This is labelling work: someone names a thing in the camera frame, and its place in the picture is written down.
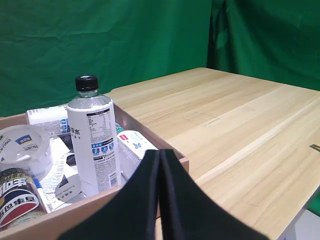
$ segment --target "black object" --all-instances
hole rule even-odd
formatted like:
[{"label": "black object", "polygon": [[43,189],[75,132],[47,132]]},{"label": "black object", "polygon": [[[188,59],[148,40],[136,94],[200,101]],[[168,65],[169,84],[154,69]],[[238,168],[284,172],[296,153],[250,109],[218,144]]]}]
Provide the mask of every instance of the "black object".
[{"label": "black object", "polygon": [[66,164],[68,164],[70,167],[77,165],[74,154],[71,154],[66,157]]},{"label": "black object", "polygon": [[173,150],[148,150],[126,185],[60,240],[154,240],[159,202],[164,240],[267,240],[212,200]]},{"label": "black object", "polygon": [[83,75],[75,78],[75,88],[78,92],[88,92],[99,89],[98,78],[95,75]]}]

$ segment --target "tape roll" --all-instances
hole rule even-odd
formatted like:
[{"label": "tape roll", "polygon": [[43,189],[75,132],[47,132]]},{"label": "tape roll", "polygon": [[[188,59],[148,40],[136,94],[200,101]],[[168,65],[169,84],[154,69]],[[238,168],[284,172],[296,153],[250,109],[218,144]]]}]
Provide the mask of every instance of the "tape roll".
[{"label": "tape roll", "polygon": [[41,180],[52,165],[50,139],[41,128],[16,125],[0,130],[0,171],[21,168]]}]

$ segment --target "bottle label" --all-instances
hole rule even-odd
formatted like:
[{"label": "bottle label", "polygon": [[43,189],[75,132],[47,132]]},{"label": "bottle label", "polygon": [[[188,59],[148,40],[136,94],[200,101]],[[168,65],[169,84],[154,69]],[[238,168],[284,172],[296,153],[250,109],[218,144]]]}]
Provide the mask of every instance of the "bottle label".
[{"label": "bottle label", "polygon": [[67,107],[81,187],[87,197],[120,184],[113,103],[94,109]]}]

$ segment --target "black bottle cap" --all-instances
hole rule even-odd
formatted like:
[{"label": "black bottle cap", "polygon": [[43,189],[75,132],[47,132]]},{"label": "black bottle cap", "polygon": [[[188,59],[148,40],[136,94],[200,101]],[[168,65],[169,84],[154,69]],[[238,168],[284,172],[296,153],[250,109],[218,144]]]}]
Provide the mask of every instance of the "black bottle cap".
[{"label": "black bottle cap", "polygon": [[78,92],[88,92],[99,89],[98,78],[95,75],[83,75],[75,78],[75,88]]}]

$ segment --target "barcode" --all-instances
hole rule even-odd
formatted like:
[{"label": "barcode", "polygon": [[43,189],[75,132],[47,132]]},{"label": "barcode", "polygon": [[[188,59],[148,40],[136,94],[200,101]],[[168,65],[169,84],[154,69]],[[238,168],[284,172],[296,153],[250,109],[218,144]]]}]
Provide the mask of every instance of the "barcode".
[{"label": "barcode", "polygon": [[116,172],[110,174],[109,175],[109,179],[110,179],[110,188],[113,188],[113,187],[118,185],[117,173]]}]

